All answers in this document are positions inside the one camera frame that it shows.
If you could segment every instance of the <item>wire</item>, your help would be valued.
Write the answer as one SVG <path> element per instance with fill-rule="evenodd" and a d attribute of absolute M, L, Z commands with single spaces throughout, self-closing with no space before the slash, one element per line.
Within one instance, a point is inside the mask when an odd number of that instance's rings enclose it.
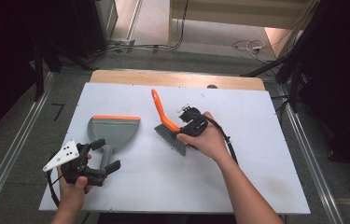
<path fill-rule="evenodd" d="M 280 114 L 279 114 L 279 124 L 280 127 L 282 127 L 282 121 L 283 121 L 283 114 L 285 113 L 286 110 L 286 105 L 290 103 L 290 99 L 289 97 L 282 103 L 282 105 L 280 105 L 277 109 L 275 109 L 275 112 L 280 110 Z"/>
<path fill-rule="evenodd" d="M 259 60 L 260 62 L 262 62 L 262 63 L 268 63 L 268 62 L 265 62 L 265 61 L 261 60 L 259 57 L 257 57 L 257 54 L 259 53 L 259 49 L 257 50 L 257 53 L 254 54 L 254 53 L 252 53 L 252 52 L 250 51 L 250 49 L 248 48 L 249 43 L 250 43 L 250 42 L 254 42 L 254 41 L 256 41 L 256 40 L 249 40 L 249 41 L 247 41 L 247 43 L 246 43 L 246 49 L 247 49 L 247 51 L 251 54 L 251 56 L 253 56 L 253 57 L 256 58 L 257 60 Z M 262 48 L 263 48 L 263 47 L 265 46 L 265 42 L 262 41 L 262 40 L 258 40 L 258 41 L 260 41 L 260 42 L 262 42 L 262 43 L 264 44 L 264 45 L 262 46 Z"/>
<path fill-rule="evenodd" d="M 259 41 L 259 42 L 262 43 L 262 46 L 258 46 L 258 48 L 263 49 L 265 47 L 265 42 L 262 41 L 262 40 L 259 40 L 259 39 L 249 40 L 249 41 L 247 41 L 247 44 L 250 43 L 250 42 L 255 43 L 256 41 Z"/>
<path fill-rule="evenodd" d="M 294 23 L 294 25 L 292 25 L 291 28 L 287 30 L 287 32 L 282 36 L 282 38 L 280 38 L 279 41 L 277 41 L 276 43 L 271 44 L 270 46 L 267 46 L 267 47 L 272 47 L 273 45 L 277 45 L 277 44 L 279 44 L 280 42 L 282 42 L 282 40 L 283 40 L 288 34 L 290 34 L 291 30 L 292 30 L 294 27 L 296 27 L 296 26 L 299 25 L 303 20 L 305 20 L 305 17 L 306 17 L 306 15 L 308 14 L 310 8 L 311 8 L 311 6 L 309 6 L 309 8 L 305 11 L 305 14 L 303 14 L 302 18 L 301 18 L 299 21 L 297 21 L 296 23 Z"/>
<path fill-rule="evenodd" d="M 174 46 L 168 46 L 168 45 L 133 45 L 133 46 L 127 46 L 127 45 L 123 45 L 123 44 L 119 44 L 116 43 L 114 44 L 114 47 L 108 48 L 102 52 L 96 53 L 96 54 L 92 54 L 92 55 L 98 55 L 98 54 L 102 54 L 102 53 L 106 53 L 106 52 L 110 52 L 110 51 L 117 51 L 120 49 L 159 49 L 159 50 L 176 50 L 180 47 L 181 43 L 183 42 L 183 37 L 184 37 L 184 23 L 186 20 L 186 16 L 187 16 L 187 9 L 189 7 L 189 0 L 187 0 L 186 5 L 184 7 L 184 12 L 183 12 L 183 18 L 182 18 L 182 22 L 181 22 L 181 35 L 179 40 L 176 42 L 176 44 Z"/>
<path fill-rule="evenodd" d="M 248 41 L 248 40 L 238 40 L 238 41 L 234 42 L 233 44 L 231 44 L 232 48 L 236 49 L 236 50 L 239 50 L 239 51 L 246 51 L 245 49 L 238 49 L 238 46 L 236 45 L 238 43 L 242 43 L 242 42 L 246 42 L 246 41 Z"/>
<path fill-rule="evenodd" d="M 213 125 L 215 125 L 216 128 L 221 132 L 221 134 L 222 134 L 223 137 L 224 137 L 225 142 L 227 143 L 228 149 L 230 150 L 230 154 L 231 154 L 233 160 L 236 162 L 236 164 L 239 164 L 239 163 L 238 163 L 238 160 L 236 159 L 235 151 L 233 150 L 233 147 L 232 147 L 232 144 L 231 144 L 231 141 L 230 141 L 230 137 L 227 136 L 227 135 L 224 133 L 224 131 L 223 131 L 223 129 L 221 128 L 221 126 L 218 125 L 218 123 L 217 123 L 215 120 L 213 120 L 213 119 L 211 119 L 211 118 L 208 118 L 208 117 L 205 116 L 205 115 L 201 115 L 201 117 L 203 117 L 203 118 L 209 120 L 209 122 L 211 122 Z"/>
<path fill-rule="evenodd" d="M 273 75 L 276 76 L 276 73 L 275 73 L 272 69 L 270 69 L 270 70 L 271 70 L 271 72 L 273 73 Z M 272 75 L 268 74 L 267 72 L 268 72 L 268 71 L 265 71 L 265 72 L 264 72 L 265 76 L 267 76 L 267 77 L 272 77 Z"/>
<path fill-rule="evenodd" d="M 84 216 L 84 219 L 82 219 L 81 224 L 84 224 L 87 221 L 87 219 L 90 216 L 90 214 L 91 214 L 91 212 L 87 213 L 87 215 Z"/>
<path fill-rule="evenodd" d="M 290 95 L 281 95 L 281 96 L 272 96 L 271 99 L 283 99 L 283 98 L 290 98 Z"/>
<path fill-rule="evenodd" d="M 58 179 L 56 179 L 54 182 L 52 182 L 52 185 L 54 185 L 60 178 L 62 178 L 63 175 L 59 176 Z"/>
<path fill-rule="evenodd" d="M 52 158 L 59 152 L 60 150 L 56 150 L 50 157 L 49 157 L 49 161 L 52 160 Z M 52 170 L 47 171 L 47 182 L 49 183 L 49 191 L 51 193 L 51 198 L 52 200 L 55 202 L 56 206 L 59 206 L 59 199 L 58 196 L 55 193 L 55 190 L 53 188 L 53 184 L 52 184 L 52 180 L 51 180 L 51 174 L 52 174 Z"/>

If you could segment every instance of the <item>orange handle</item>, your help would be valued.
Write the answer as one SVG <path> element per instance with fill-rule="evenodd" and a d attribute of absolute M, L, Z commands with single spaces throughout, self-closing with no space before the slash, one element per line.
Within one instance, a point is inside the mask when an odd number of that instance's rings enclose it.
<path fill-rule="evenodd" d="M 157 91 L 152 89 L 151 94 L 152 99 L 154 100 L 155 107 L 157 107 L 158 114 L 160 115 L 162 124 L 165 125 L 168 129 L 170 129 L 173 133 L 179 132 L 180 128 L 177 127 L 177 125 L 175 125 L 175 123 L 173 123 L 171 120 L 166 118 L 165 112 L 163 112 L 160 96 L 158 95 Z"/>

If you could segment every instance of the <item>metal frame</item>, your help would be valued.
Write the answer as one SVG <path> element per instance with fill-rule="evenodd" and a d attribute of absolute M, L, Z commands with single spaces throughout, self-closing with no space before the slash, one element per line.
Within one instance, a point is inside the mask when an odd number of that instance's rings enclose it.
<path fill-rule="evenodd" d="M 131 25 L 129 26 L 129 30 L 128 30 L 128 33 L 126 35 L 127 40 L 131 40 L 134 25 L 136 23 L 136 18 L 137 18 L 137 15 L 139 14 L 141 6 L 142 6 L 142 0 L 137 0 L 136 8 L 134 9 L 132 20 L 131 20 Z"/>
<path fill-rule="evenodd" d="M 6 156 L 3 158 L 0 163 L 0 191 L 3 188 L 11 169 L 17 160 L 18 156 L 21 153 L 23 145 L 32 130 L 35 121 L 40 114 L 41 109 L 43 108 L 44 103 L 47 100 L 49 92 L 51 90 L 52 83 L 55 79 L 56 75 L 54 73 L 49 72 L 45 79 L 46 91 L 42 94 L 41 98 L 32 104 L 32 107 L 26 116 L 20 130 L 14 138 L 11 146 L 9 147 Z"/>
<path fill-rule="evenodd" d="M 283 85 L 278 85 L 278 90 L 281 95 L 288 95 L 287 90 L 283 87 Z M 311 172 L 312 179 L 315 182 L 320 200 L 322 201 L 322 204 L 326 210 L 329 223 L 344 223 L 341 212 L 335 202 L 331 190 L 329 189 L 329 184 L 323 175 L 312 147 L 309 144 L 309 140 L 306 137 L 305 131 L 302 128 L 299 115 L 293 113 L 289 105 L 287 105 L 286 111 L 294 133 L 296 134 L 299 141 L 303 157 L 306 160 L 306 164 L 308 165 L 309 171 Z"/>

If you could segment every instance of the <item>black curtain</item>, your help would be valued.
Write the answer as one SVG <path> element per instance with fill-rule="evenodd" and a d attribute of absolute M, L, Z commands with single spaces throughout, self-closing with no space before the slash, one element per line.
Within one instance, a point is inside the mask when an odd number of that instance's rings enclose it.
<path fill-rule="evenodd" d="M 350 1 L 321 4 L 330 8 L 303 46 L 302 72 L 310 80 L 300 97 L 334 134 L 334 153 L 350 162 Z"/>
<path fill-rule="evenodd" d="M 34 58 L 33 40 L 27 29 L 35 21 L 33 11 L 24 10 L 33 6 L 0 1 L 0 119 L 35 82 L 29 64 Z"/>

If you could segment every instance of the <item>white bracket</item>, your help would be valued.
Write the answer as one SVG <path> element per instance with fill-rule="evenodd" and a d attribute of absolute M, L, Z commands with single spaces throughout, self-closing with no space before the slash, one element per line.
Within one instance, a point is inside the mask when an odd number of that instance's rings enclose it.
<path fill-rule="evenodd" d="M 79 156 L 75 140 L 71 139 L 62 146 L 61 150 L 44 166 L 43 171 L 49 171 Z"/>

